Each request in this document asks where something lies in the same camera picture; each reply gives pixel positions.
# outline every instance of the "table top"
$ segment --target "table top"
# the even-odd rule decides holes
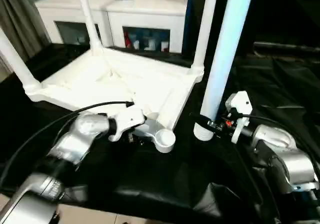
[[[185,16],[188,0],[88,0],[95,11]],[[80,9],[80,0],[39,0],[37,8]]]
[[[27,66],[35,78],[42,81],[87,49],[52,44]],[[212,56],[206,58],[207,70],[212,59]],[[250,168],[243,162],[236,151],[242,147],[241,143],[235,146],[217,137],[201,142],[194,137],[190,113],[200,111],[208,74],[206,71],[203,81],[196,84],[190,94],[174,129],[176,143],[172,152],[160,153],[146,140],[128,143],[123,139],[109,143],[102,137],[94,142],[70,180],[77,190],[85,193],[84,200],[66,198],[63,202],[172,223],[245,224],[253,223],[253,219],[259,220],[257,223],[272,223],[277,207],[265,180],[266,170]],[[320,134],[314,128],[319,125],[320,113],[319,65],[272,58],[236,58],[222,103],[230,94],[243,90],[248,92],[254,115],[285,124],[320,157],[317,143]],[[30,101],[15,74],[0,84],[0,97],[1,172],[28,137],[70,111],[47,102]],[[62,125],[59,123],[38,135],[18,155],[2,193],[10,196],[21,185],[35,164],[48,153]],[[260,191],[262,203],[256,199],[255,187]]]

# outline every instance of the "white pole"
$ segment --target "white pole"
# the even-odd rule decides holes
[[[237,46],[246,20],[251,0],[228,0],[224,12],[219,39],[215,49],[209,80],[201,107],[201,115],[213,121],[224,94],[229,72],[235,58]],[[208,141],[213,133],[195,124],[194,135],[202,141]]]
[[[206,57],[206,51],[209,41],[209,35],[212,25],[212,20],[214,17],[215,7],[217,0],[205,0],[200,31],[198,36],[198,41],[196,44],[195,55],[193,64],[190,69],[191,74],[198,75],[196,80],[197,83],[202,81],[202,77],[204,76],[204,62]]]
[[[85,25],[88,30],[89,38],[90,38],[90,47],[93,51],[93,54],[99,53],[102,49],[101,41],[99,40],[98,33],[96,30],[96,26],[94,24],[88,0],[80,0],[82,11],[85,16]]]
[[[22,82],[25,93],[32,93],[41,89],[41,84],[34,78],[18,52],[0,27],[0,55],[6,64],[10,65],[17,77]]]

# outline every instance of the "white pipe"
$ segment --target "white pipe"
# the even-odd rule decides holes
[[[196,80],[198,83],[202,81],[202,77],[204,76],[204,71],[205,71],[204,62],[206,58],[206,51],[207,51],[207,46],[209,41],[212,20],[214,18],[216,1],[217,0],[205,0],[205,3],[204,3],[194,60],[190,69],[191,74],[198,75],[198,78]]]
[[[229,72],[235,58],[237,46],[246,20],[251,0],[228,0],[224,12],[219,39],[215,49],[209,80],[201,107],[201,115],[216,119],[219,105],[224,94]],[[213,133],[195,124],[194,135],[208,141]]]
[[[0,55],[6,64],[10,65],[17,77],[22,82],[25,92],[32,93],[41,89],[41,84],[34,78],[18,52],[0,27]]]
[[[82,11],[85,16],[85,25],[88,30],[90,38],[90,47],[93,53],[100,52],[102,49],[101,41],[99,40],[98,33],[96,30],[95,23],[93,21],[88,0],[80,0]]]

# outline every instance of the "white cabinet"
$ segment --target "white cabinet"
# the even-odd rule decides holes
[[[108,15],[104,10],[105,6],[113,1],[88,0],[93,21],[105,47],[114,45]],[[80,0],[40,0],[35,3],[35,6],[53,43],[65,43],[64,39],[72,38],[81,43],[85,41],[84,39],[89,38]]]
[[[168,31],[169,51],[181,53],[188,0],[88,0],[88,3],[104,47],[124,48],[124,28],[142,28]],[[40,0],[35,5],[53,43],[81,43],[88,38],[80,0]]]

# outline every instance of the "black cable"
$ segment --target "black cable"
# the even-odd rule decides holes
[[[270,123],[273,123],[281,128],[283,128],[285,131],[287,131],[288,133],[293,134],[293,138],[296,139],[304,148],[306,153],[310,156],[311,162],[313,164],[313,168],[314,168],[314,172],[318,178],[318,180],[320,181],[320,169],[317,165],[317,159],[314,156],[314,152],[313,150],[309,147],[309,145],[304,142],[301,138],[299,138],[299,135],[297,135],[294,131],[289,130],[287,126],[283,125],[282,123],[272,120],[270,118],[267,117],[263,117],[263,116],[258,116],[258,115],[249,115],[249,114],[240,114],[240,116],[244,117],[244,118],[255,118],[255,119],[260,119],[260,120],[264,120]]]
[[[12,163],[14,162],[14,160],[16,159],[17,155],[21,152],[21,150],[33,139],[35,138],[37,135],[39,135],[41,132],[43,132],[44,130],[48,129],[49,127],[53,126],[54,124],[58,123],[59,121],[63,120],[63,119],[66,119],[68,117],[72,117],[73,115],[76,115],[78,113],[81,113],[83,111],[86,111],[86,110],[89,110],[89,109],[92,109],[92,108],[96,108],[96,107],[100,107],[100,106],[106,106],[106,105],[114,105],[114,104],[126,104],[127,106],[131,106],[133,105],[134,103],[131,102],[131,101],[108,101],[108,102],[102,102],[102,103],[98,103],[98,104],[94,104],[94,105],[90,105],[90,106],[87,106],[87,107],[84,107],[84,108],[81,108],[81,109],[78,109],[78,110],[75,110],[67,115],[64,115],[52,122],[50,122],[49,124],[47,124],[46,126],[44,126],[43,128],[41,128],[40,130],[38,130],[36,133],[34,133],[32,136],[30,136],[16,151],[15,153],[10,157],[10,159],[7,161],[4,169],[3,169],[3,172],[1,174],[1,177],[0,177],[0,190],[5,182],[5,179],[8,175],[8,172],[9,172],[9,169],[12,165]]]
[[[66,192],[64,193],[71,201],[74,201],[75,203],[78,203],[79,201],[74,199],[73,197],[69,196]]]
[[[258,185],[257,185],[257,183],[255,181],[255,178],[253,177],[252,173],[248,169],[246,162],[244,161],[244,159],[243,159],[242,155],[240,154],[239,150],[237,149],[237,146],[236,145],[233,145],[233,146],[234,146],[233,147],[234,151],[235,151],[239,161],[241,162],[245,173],[247,174],[249,180],[251,181],[251,184],[253,186],[253,189],[255,190],[255,193],[257,194],[258,204],[262,206],[262,204],[264,203],[264,198],[263,198],[263,195],[261,194],[260,189],[259,189],[259,187],[258,187]]]

